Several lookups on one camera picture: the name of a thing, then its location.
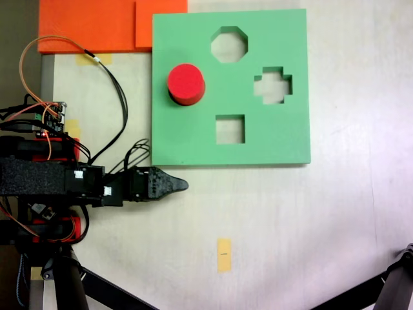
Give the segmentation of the smooth black gripper finger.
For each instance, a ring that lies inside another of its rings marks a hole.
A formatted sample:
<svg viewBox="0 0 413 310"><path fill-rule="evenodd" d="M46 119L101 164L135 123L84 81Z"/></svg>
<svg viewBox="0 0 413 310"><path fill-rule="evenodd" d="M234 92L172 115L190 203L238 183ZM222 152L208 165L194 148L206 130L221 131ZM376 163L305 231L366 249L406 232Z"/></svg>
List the smooth black gripper finger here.
<svg viewBox="0 0 413 310"><path fill-rule="evenodd" d="M189 188L188 182L181 178L176 178L176 177L171 176L170 182L171 182L171 185L170 185L171 192L181 192Z"/></svg>

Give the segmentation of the speckled black gripper finger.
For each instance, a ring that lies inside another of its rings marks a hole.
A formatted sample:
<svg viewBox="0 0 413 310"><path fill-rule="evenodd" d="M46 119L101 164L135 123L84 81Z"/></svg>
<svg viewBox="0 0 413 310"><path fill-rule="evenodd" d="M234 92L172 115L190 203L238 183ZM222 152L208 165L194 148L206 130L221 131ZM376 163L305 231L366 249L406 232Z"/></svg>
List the speckled black gripper finger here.
<svg viewBox="0 0 413 310"><path fill-rule="evenodd" d="M161 169L151 167L148 173L148 197L160 200L174 191L173 178Z"/></svg>

